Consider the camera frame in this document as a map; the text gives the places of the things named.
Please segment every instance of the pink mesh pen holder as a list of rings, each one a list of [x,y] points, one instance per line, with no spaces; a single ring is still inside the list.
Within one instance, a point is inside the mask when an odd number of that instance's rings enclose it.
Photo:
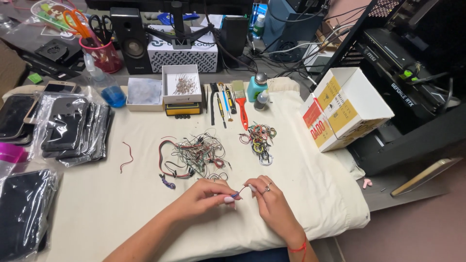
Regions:
[[[115,73],[121,69],[122,62],[112,41],[102,47],[92,48],[83,45],[81,40],[82,37],[79,39],[79,44],[86,53],[90,54],[94,58],[94,65],[96,67],[109,74]]]

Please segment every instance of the orange scissors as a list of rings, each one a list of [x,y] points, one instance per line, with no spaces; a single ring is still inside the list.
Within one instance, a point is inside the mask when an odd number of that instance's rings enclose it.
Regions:
[[[81,20],[79,20],[76,13],[80,14],[81,17],[83,18],[84,22],[88,23],[87,18],[81,13],[81,11],[79,11],[77,9],[73,9],[71,12],[68,11],[68,10],[63,12],[63,17],[65,19],[66,24],[68,24],[69,27],[76,30],[83,38],[91,37],[90,33],[89,33],[89,30],[87,30],[86,26],[82,24]],[[73,19],[73,22],[76,24],[75,26],[72,23],[68,22],[67,15],[69,15],[71,17],[71,19]]]

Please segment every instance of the gold smartphone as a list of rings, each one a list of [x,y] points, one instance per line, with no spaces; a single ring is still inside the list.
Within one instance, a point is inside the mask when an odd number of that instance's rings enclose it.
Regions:
[[[44,88],[44,92],[57,92],[65,94],[73,94],[76,90],[76,83],[73,82],[62,82],[62,81],[49,81]],[[36,124],[36,119],[34,118],[34,113],[37,109],[37,99],[34,101],[31,109],[24,118],[24,123],[26,124]]]

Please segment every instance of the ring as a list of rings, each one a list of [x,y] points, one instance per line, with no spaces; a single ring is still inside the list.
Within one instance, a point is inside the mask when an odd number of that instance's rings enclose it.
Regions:
[[[268,186],[265,187],[265,191],[260,193],[261,195],[265,194],[266,192],[269,192],[270,191],[270,188]]]

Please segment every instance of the fingernail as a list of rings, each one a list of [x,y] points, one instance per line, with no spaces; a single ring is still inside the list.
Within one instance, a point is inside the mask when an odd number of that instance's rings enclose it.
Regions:
[[[252,192],[257,191],[257,189],[253,185],[249,184],[248,186],[249,186],[249,188],[251,189]]]
[[[234,198],[232,198],[232,197],[225,197],[224,200],[225,200],[225,203],[234,202]]]

